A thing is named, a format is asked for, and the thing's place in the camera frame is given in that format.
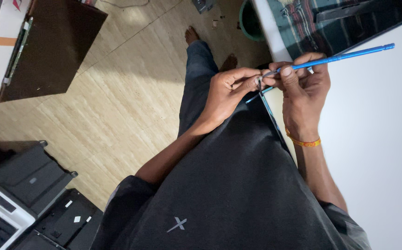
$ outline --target tiled floor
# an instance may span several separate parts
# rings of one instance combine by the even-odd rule
[[[8,142],[47,140],[46,150],[79,173],[69,187],[104,209],[124,177],[176,138],[187,26],[210,45],[219,66],[230,53],[238,66],[270,61],[265,43],[237,29],[241,4],[218,0],[200,15],[191,0],[150,0],[126,9],[99,1],[96,7],[109,16],[68,92],[0,104],[0,146],[22,150],[24,144]],[[218,29],[212,20],[219,20]]]

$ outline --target fingernail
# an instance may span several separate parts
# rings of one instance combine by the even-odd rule
[[[288,75],[290,75],[290,73],[292,72],[292,68],[291,67],[287,67],[286,69],[284,69],[282,71],[283,76],[287,77]]]

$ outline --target hand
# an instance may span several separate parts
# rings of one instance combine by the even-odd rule
[[[325,58],[321,53],[305,53],[293,64],[298,65],[311,60]],[[263,78],[266,85],[278,87],[283,91],[283,120],[294,139],[303,142],[316,141],[320,113],[331,86],[328,65],[312,66],[314,73],[307,69],[294,71],[288,62],[271,63],[270,70],[282,67],[280,74]]]
[[[194,133],[206,134],[221,125],[231,116],[244,95],[257,90],[255,79],[260,74],[258,69],[238,68],[212,77],[204,110],[192,127]]]

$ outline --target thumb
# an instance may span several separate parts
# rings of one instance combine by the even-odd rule
[[[235,90],[233,90],[233,95],[239,99],[242,99],[247,93],[250,91],[254,91],[258,87],[258,80],[257,78],[259,75],[249,77],[246,81],[240,84]]]
[[[295,97],[303,94],[303,89],[298,84],[298,76],[291,66],[283,66],[280,76],[289,96]]]

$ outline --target white table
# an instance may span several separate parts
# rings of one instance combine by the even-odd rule
[[[287,60],[266,0],[253,1],[273,59]],[[319,126],[349,214],[382,250],[402,249],[402,26],[352,50],[393,42],[392,50],[329,64],[332,86]],[[283,132],[281,91],[265,97]]]

